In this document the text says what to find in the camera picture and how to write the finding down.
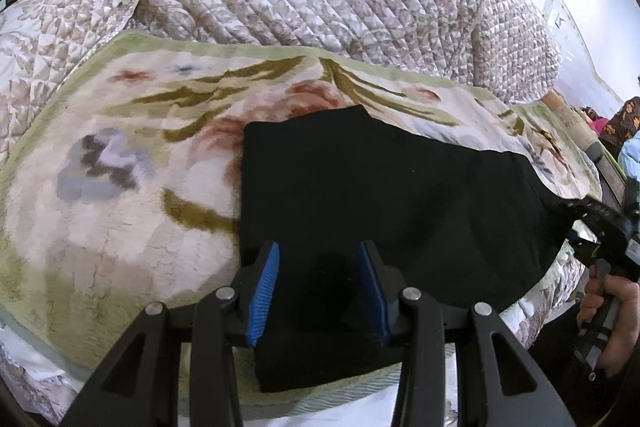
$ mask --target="black handle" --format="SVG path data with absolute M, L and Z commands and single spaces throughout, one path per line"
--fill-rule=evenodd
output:
M 416 288 L 400 292 L 411 309 L 414 331 L 404 348 L 402 369 L 391 427 L 444 425 L 445 353 L 440 304 Z
M 575 347 L 575 356 L 595 370 L 600 354 L 605 350 L 611 333 L 618 320 L 620 300 L 613 295 L 604 294 L 604 304 L 596 315 L 582 324 Z

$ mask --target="black fabric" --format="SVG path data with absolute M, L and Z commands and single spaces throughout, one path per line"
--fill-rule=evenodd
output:
M 573 217 L 514 153 L 405 132 L 362 107 L 251 123 L 242 159 L 242 264 L 262 241 L 281 265 L 255 349 L 265 392 L 318 385 L 399 362 L 367 337 L 360 240 L 439 302 L 502 311 L 545 274 Z

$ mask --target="brown patterned fabric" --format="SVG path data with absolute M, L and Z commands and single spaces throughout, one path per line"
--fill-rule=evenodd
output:
M 582 111 L 591 119 L 591 121 L 596 121 L 602 118 L 593 107 L 583 107 Z
M 600 140 L 605 145 L 610 144 L 615 148 L 632 139 L 640 128 L 640 96 L 635 96 L 625 102 L 616 115 L 602 130 Z

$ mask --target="floral quilt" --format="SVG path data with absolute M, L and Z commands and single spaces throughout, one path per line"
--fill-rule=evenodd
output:
M 324 50 L 125 32 L 65 82 L 0 170 L 0 303 L 25 340 L 86 375 L 144 304 L 192 303 L 232 279 L 244 126 L 354 104 L 421 136 L 525 155 L 559 196 L 600 195 L 594 166 L 541 103 L 509 107 L 479 87 Z M 581 274 L 563 248 L 502 314 L 523 344 Z M 242 402 L 258 409 L 379 376 L 261 395 L 238 359 Z

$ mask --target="finger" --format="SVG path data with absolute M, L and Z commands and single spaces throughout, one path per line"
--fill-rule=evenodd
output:
M 597 279 L 591 279 L 584 286 L 584 292 L 585 293 L 591 293 L 591 294 L 594 294 L 594 295 L 599 295 L 599 293 L 601 293 L 601 291 L 600 291 L 600 281 L 598 281 Z
M 600 295 L 595 295 L 593 293 L 587 293 L 587 295 L 584 296 L 584 299 L 582 299 L 582 302 L 580 303 L 581 306 L 584 306 L 585 308 L 602 308 L 602 305 L 604 304 L 604 297 L 601 297 Z
M 596 308 L 581 308 L 580 312 L 578 312 L 577 322 L 578 327 L 582 327 L 582 323 L 584 321 L 590 321 L 593 317 L 596 316 L 598 310 Z
M 640 336 L 640 301 L 624 301 L 620 305 L 612 337 L 620 337 L 624 342 L 635 346 L 638 336 Z
M 598 367 L 605 369 L 607 378 L 617 375 L 631 359 L 635 342 L 623 335 L 614 334 L 598 359 Z
M 631 282 L 624 277 L 607 275 L 604 280 L 604 289 L 608 294 L 616 296 L 622 302 L 640 299 L 640 286 L 638 283 Z

